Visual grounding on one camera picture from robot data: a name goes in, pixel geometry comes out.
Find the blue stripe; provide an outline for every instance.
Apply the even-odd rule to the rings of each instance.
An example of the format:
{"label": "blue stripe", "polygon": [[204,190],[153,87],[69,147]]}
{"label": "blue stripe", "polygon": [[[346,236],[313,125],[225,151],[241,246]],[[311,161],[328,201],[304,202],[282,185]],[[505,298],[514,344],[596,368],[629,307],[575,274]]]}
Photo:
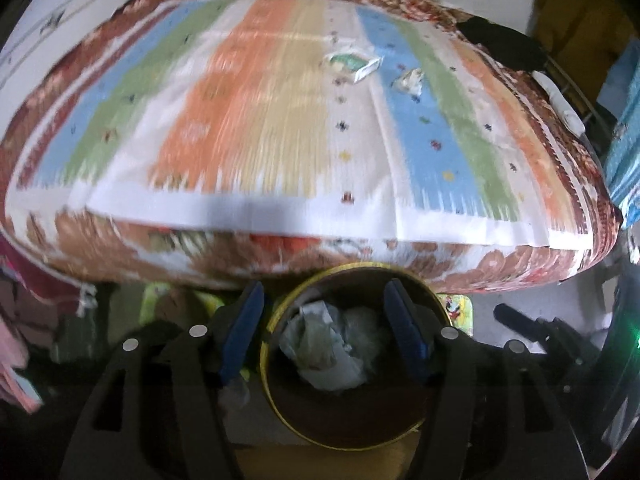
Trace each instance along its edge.
{"label": "blue stripe", "polygon": [[[387,16],[366,7],[358,7],[358,16],[376,53],[385,58],[377,74],[396,122],[415,205],[446,212],[462,212],[465,207],[469,214],[479,209],[478,214],[485,216],[474,174],[431,93],[428,81],[424,81],[419,100],[392,87],[404,70],[420,68],[420,61]],[[452,174],[452,182],[444,179],[447,172]]]}
{"label": "blue stripe", "polygon": [[63,168],[69,162],[78,142],[82,139],[98,106],[109,99],[124,75],[158,46],[189,14],[205,2],[181,4],[156,23],[151,30],[139,38],[105,73],[80,97],[65,123],[49,143],[33,182],[38,186],[51,186],[59,182]]}

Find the crumpled white paper in bin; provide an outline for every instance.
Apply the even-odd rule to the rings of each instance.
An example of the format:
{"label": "crumpled white paper in bin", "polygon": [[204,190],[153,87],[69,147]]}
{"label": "crumpled white paper in bin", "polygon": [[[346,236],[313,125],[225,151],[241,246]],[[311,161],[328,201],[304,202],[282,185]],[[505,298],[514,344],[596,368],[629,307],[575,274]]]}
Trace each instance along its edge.
{"label": "crumpled white paper in bin", "polygon": [[342,312],[324,301],[300,308],[282,332],[280,349],[315,389],[339,392],[365,383],[390,340],[367,307]]}

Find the yellow rim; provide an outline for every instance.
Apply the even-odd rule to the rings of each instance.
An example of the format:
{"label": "yellow rim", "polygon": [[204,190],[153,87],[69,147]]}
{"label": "yellow rim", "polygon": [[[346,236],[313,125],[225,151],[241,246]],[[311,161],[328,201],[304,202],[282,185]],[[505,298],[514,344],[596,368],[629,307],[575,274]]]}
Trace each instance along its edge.
{"label": "yellow rim", "polygon": [[[334,268],[329,269],[329,270],[324,270],[323,272],[319,272],[315,276],[312,276],[311,278],[309,278],[305,282],[301,283],[292,292],[287,294],[286,298],[282,301],[281,304],[279,304],[279,306],[276,307],[276,309],[271,314],[271,319],[269,320],[269,322],[267,324],[267,328],[266,328],[266,331],[268,332],[268,335],[273,334],[273,331],[275,330],[276,326],[280,322],[280,319],[282,318],[284,313],[287,311],[287,309],[289,308],[291,303],[293,303],[293,301],[295,301],[295,299],[307,287],[313,285],[314,283],[322,280],[323,278],[325,278],[327,276],[331,276],[332,274],[336,274],[338,272],[342,272],[343,270],[359,269],[359,268],[368,268],[368,269],[377,268],[377,269],[392,270],[393,272],[397,272],[398,274],[401,274],[401,275],[403,275],[403,276],[405,276],[407,278],[410,278],[414,282],[418,283],[434,299],[434,301],[440,307],[440,309],[441,309],[441,311],[442,311],[442,313],[444,315],[445,323],[448,326],[453,326],[452,322],[451,322],[451,320],[449,318],[449,314],[447,314],[447,310],[444,308],[443,304],[440,302],[440,299],[433,293],[433,291],[418,276],[416,276],[412,272],[409,272],[408,270],[403,269],[402,267],[398,267],[398,266],[393,266],[393,265],[389,265],[389,264],[381,264],[381,263],[378,263],[378,262],[358,262],[358,263],[354,263],[354,264],[345,264],[345,265],[342,265],[342,266],[334,267]],[[293,431],[293,433],[295,433],[300,438],[303,438],[304,440],[306,440],[308,442],[311,442],[312,444],[316,444],[316,446],[321,446],[321,447],[324,447],[324,448],[327,448],[327,449],[333,449],[333,450],[336,450],[336,451],[368,451],[368,450],[371,450],[371,449],[377,449],[379,447],[388,446],[389,444],[393,444],[394,442],[397,442],[398,440],[401,440],[402,438],[404,438],[408,434],[410,434],[412,431],[416,431],[418,428],[420,428],[420,426],[422,425],[422,423],[424,421],[424,420],[418,421],[416,424],[412,425],[410,428],[408,428],[407,430],[403,431],[400,435],[392,438],[391,440],[387,440],[386,442],[382,442],[380,444],[376,444],[375,446],[345,448],[345,447],[328,446],[327,444],[322,444],[321,442],[316,442],[315,440],[309,438],[308,436],[305,436],[304,434],[300,433],[298,430],[296,430],[296,428],[292,427],[292,425],[290,425],[287,422],[287,420],[282,416],[282,414],[278,410],[278,408],[276,406],[276,403],[273,401],[273,397],[271,397],[271,391],[269,389],[269,382],[267,380],[268,363],[269,363],[269,344],[263,341],[261,343],[261,345],[260,345],[260,380],[262,381],[262,388],[264,389],[264,393],[267,395],[267,398],[269,399],[269,403],[270,403],[273,411],[276,413],[276,415],[278,416],[280,421],[287,428],[289,428],[291,431]]]}

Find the crumpled tissue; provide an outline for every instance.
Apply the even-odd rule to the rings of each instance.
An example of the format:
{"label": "crumpled tissue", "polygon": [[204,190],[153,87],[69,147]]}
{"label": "crumpled tissue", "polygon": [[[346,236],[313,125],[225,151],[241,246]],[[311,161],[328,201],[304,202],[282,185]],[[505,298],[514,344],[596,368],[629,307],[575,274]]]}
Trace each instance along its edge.
{"label": "crumpled tissue", "polygon": [[280,338],[280,349],[316,390],[340,392],[364,384],[391,340],[378,314],[360,306],[340,311],[324,301],[300,308]]}

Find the metal bolt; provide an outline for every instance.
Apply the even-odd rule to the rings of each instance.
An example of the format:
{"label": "metal bolt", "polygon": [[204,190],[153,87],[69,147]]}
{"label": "metal bolt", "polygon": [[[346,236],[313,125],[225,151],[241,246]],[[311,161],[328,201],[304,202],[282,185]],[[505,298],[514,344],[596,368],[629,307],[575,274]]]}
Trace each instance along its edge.
{"label": "metal bolt", "polygon": [[525,346],[521,341],[517,339],[512,339],[507,343],[507,348],[511,350],[514,354],[522,354],[525,350]]}
{"label": "metal bolt", "polygon": [[207,327],[205,325],[193,325],[189,329],[189,335],[191,337],[202,337],[207,333]]}
{"label": "metal bolt", "polygon": [[124,343],[122,343],[122,349],[125,352],[131,352],[138,348],[138,340],[137,339],[127,339]]}
{"label": "metal bolt", "polygon": [[449,339],[453,341],[454,339],[458,338],[458,331],[452,326],[446,326],[442,330],[440,330],[440,335],[444,339]]}

